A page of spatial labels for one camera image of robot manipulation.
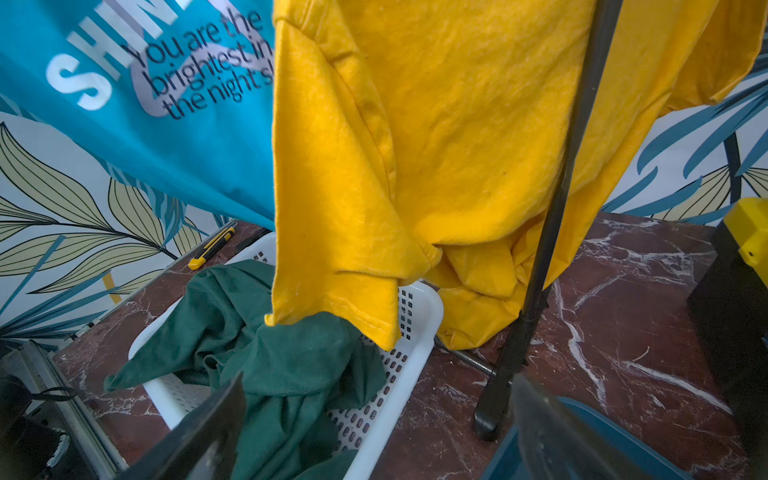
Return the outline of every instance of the wall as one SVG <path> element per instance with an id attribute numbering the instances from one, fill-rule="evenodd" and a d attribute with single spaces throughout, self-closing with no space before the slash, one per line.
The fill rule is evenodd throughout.
<path id="1" fill-rule="evenodd" d="M 603 210 L 717 224 L 742 197 L 768 197 L 768 49 L 721 104 L 651 129 Z"/>
<path id="2" fill-rule="evenodd" d="M 0 96 L 0 340 L 57 348 L 229 220 L 148 191 Z"/>

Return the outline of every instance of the black clothes rack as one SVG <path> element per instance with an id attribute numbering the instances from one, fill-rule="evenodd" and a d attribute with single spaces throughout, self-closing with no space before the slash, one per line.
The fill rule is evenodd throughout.
<path id="1" fill-rule="evenodd" d="M 541 312 L 547 304 L 549 288 L 544 290 L 544 283 L 554 247 L 558 242 L 576 157 L 581 148 L 581 141 L 584 139 L 584 132 L 587 130 L 608 52 L 611 49 L 611 41 L 616 31 L 621 2 L 622 0 L 598 0 L 595 6 L 587 51 L 584 55 L 584 67 L 579 78 L 571 122 L 565 138 L 565 155 L 560 167 L 557 190 L 547 210 L 541 238 L 538 241 L 523 310 L 511 325 L 509 337 L 499 353 L 498 364 L 490 365 L 485 360 L 467 352 L 453 352 L 461 360 L 489 376 L 475 407 L 475 434 L 481 439 L 493 440 L 498 434 L 499 423 L 509 405 L 512 376 L 522 369 L 528 345 L 531 343 Z M 438 345 L 445 348 L 441 342 L 438 342 Z"/>

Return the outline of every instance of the white laundry basket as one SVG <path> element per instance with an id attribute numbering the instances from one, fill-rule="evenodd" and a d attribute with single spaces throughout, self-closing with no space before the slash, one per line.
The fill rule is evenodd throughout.
<path id="1" fill-rule="evenodd" d="M 274 265 L 275 240 L 275 233 L 268 233 L 227 263 L 253 258 Z M 128 352 L 129 359 L 160 328 L 179 301 L 168 307 L 136 337 Z M 326 413 L 339 431 L 336 451 L 359 450 L 345 480 L 370 476 L 435 345 L 434 337 L 441 321 L 442 301 L 436 291 L 420 282 L 399 289 L 402 337 L 392 351 L 381 350 L 386 372 L 385 385 L 362 409 L 336 409 Z M 366 337 L 362 337 L 361 341 L 372 344 Z M 185 385 L 172 374 L 146 382 L 144 389 L 170 429 L 210 395 L 208 387 Z"/>

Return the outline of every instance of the marble surface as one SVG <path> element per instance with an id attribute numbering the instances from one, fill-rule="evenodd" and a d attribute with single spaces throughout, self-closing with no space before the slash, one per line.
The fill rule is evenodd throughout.
<path id="1" fill-rule="evenodd" d="M 144 387 L 107 393 L 104 379 L 128 361 L 128 349 L 136 336 L 184 295 L 195 273 L 226 262 L 234 256 L 238 244 L 267 232 L 238 222 L 234 236 L 202 269 L 193 271 L 187 266 L 193 250 L 54 356 L 54 363 L 129 465 L 159 442 L 168 427 Z"/>
<path id="2" fill-rule="evenodd" d="M 218 263 L 258 227 L 247 228 Z M 710 234 L 708 227 L 601 214 L 552 290 L 527 372 L 555 395 L 604 413 L 694 478 L 746 478 L 736 424 L 685 308 L 714 259 Z M 101 386 L 135 336 L 184 292 L 192 273 L 178 265 L 55 357 L 129 464 L 167 429 L 141 387 L 106 394 Z M 493 362 L 504 338 L 475 352 Z M 485 380 L 435 349 L 371 478 L 479 478 L 498 447 L 472 434 Z"/>

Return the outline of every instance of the black object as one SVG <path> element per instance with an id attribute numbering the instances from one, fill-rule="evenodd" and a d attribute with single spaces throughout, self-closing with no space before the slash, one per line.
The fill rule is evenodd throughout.
<path id="1" fill-rule="evenodd" d="M 62 391 L 65 395 L 52 395 Z M 32 400 L 65 402 L 77 393 L 69 387 L 54 387 L 32 393 L 16 376 L 0 376 L 0 480 L 62 478 L 54 468 L 68 450 L 68 436 L 34 422 L 24 413 Z"/>
<path id="2" fill-rule="evenodd" d="M 768 287 L 722 222 L 710 269 L 688 297 L 704 355 L 736 417 L 752 478 L 768 478 Z"/>
<path id="3" fill-rule="evenodd" d="M 587 52 L 584 56 L 584 67 L 576 90 L 571 123 L 568 125 L 568 134 L 565 138 L 565 158 L 560 168 L 558 188 L 547 210 L 541 238 L 538 241 L 531 279 L 525 293 L 525 304 L 520 318 L 512 324 L 512 331 L 499 354 L 498 365 L 493 369 L 475 407 L 475 434 L 481 439 L 492 440 L 498 434 L 498 425 L 508 405 L 508 383 L 522 368 L 528 345 L 531 343 L 541 311 L 544 309 L 549 293 L 549 289 L 542 291 L 544 282 L 554 247 L 558 242 L 576 157 L 587 130 L 594 99 L 598 95 L 600 79 L 611 49 L 620 11 L 621 0 L 598 0 L 595 6 Z"/>
<path id="4" fill-rule="evenodd" d="M 521 373 L 512 383 L 511 403 L 520 452 L 534 480 L 652 478 Z"/>
<path id="5" fill-rule="evenodd" d="M 227 480 L 245 416 L 242 378 L 238 374 L 189 412 L 117 480 Z"/>

